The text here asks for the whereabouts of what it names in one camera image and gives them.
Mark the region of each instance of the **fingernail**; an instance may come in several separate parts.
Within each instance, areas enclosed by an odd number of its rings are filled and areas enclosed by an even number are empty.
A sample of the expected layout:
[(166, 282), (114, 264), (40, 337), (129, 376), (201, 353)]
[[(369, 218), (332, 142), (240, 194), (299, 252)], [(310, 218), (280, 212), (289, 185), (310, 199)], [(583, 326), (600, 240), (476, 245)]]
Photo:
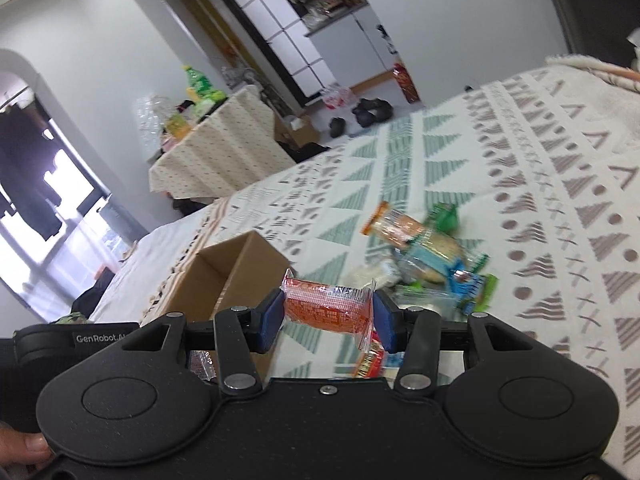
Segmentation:
[(46, 451), (49, 449), (49, 444), (47, 444), (47, 441), (41, 433), (25, 436), (24, 444), (29, 451)]

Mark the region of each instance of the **floor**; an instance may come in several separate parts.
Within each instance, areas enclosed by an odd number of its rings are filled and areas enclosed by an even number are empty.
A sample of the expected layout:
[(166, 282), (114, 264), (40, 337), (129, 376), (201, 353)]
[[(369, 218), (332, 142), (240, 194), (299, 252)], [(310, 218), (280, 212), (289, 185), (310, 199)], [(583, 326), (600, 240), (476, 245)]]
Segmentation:
[[(343, 139), (347, 139), (348, 136), (356, 137), (363, 128), (357, 123), (355, 115), (351, 113), (351, 109), (357, 104), (357, 101), (361, 98), (365, 99), (383, 99), (389, 101), (394, 107), (394, 117), (404, 117), (408, 114), (421, 110), (424, 105), (420, 102), (409, 104), (402, 94), (402, 90), (394, 79), (389, 79), (379, 85), (368, 89), (361, 94), (358, 94), (357, 100), (352, 104), (340, 108), (338, 110), (329, 110), (323, 103), (312, 105), (308, 108), (307, 113), (311, 117), (313, 125), (316, 130), (320, 132), (319, 144), (325, 146), (335, 147), (340, 145)], [(332, 139), (329, 135), (329, 122), (334, 117), (342, 117), (347, 121), (344, 135), (340, 139)]]

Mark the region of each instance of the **finger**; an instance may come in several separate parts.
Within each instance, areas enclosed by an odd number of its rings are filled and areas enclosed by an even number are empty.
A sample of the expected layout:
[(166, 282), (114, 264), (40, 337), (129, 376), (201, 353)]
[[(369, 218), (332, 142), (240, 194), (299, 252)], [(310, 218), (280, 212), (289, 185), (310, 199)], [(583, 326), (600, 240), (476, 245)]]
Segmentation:
[(41, 433), (0, 428), (0, 466), (39, 464), (50, 456), (51, 450)]

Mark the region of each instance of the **table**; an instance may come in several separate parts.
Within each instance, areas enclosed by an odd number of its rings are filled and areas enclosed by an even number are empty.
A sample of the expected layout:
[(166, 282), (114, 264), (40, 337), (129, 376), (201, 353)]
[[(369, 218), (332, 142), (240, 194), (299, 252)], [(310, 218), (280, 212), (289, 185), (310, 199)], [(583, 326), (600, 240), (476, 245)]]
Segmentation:
[(274, 113), (247, 86), (149, 169), (151, 191), (174, 198), (229, 196), (294, 161), (273, 140)]

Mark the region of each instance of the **screw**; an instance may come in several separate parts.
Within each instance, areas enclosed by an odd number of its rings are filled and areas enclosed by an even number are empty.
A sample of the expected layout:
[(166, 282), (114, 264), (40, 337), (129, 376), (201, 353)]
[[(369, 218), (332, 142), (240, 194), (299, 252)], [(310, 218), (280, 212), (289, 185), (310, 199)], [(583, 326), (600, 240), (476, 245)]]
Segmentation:
[(225, 386), (232, 390), (246, 390), (255, 384), (255, 378), (249, 374), (232, 374), (225, 378)]
[(422, 374), (408, 374), (400, 379), (400, 386), (407, 390), (424, 390), (431, 386), (431, 379)]
[(338, 388), (333, 386), (332, 384), (325, 384), (320, 387), (320, 393), (323, 395), (335, 395), (338, 393)]

